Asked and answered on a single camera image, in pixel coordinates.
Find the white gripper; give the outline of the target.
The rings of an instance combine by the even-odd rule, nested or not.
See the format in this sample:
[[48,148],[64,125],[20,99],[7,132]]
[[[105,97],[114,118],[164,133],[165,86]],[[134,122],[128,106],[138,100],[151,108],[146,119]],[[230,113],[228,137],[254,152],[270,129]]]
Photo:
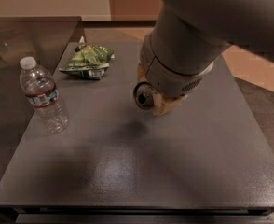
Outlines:
[[153,94],[153,114],[158,117],[181,105],[187,98],[187,94],[192,92],[212,69],[213,62],[209,62],[196,74],[174,72],[158,59],[152,47],[152,32],[150,32],[145,36],[140,51],[137,82],[147,81],[154,90],[159,92]]

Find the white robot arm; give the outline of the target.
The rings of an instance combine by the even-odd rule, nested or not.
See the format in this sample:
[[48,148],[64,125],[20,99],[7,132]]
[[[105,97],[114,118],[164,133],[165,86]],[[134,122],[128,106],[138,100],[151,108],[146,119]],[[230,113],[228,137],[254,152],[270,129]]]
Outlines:
[[171,112],[232,45],[274,63],[274,0],[162,0],[140,51],[137,106]]

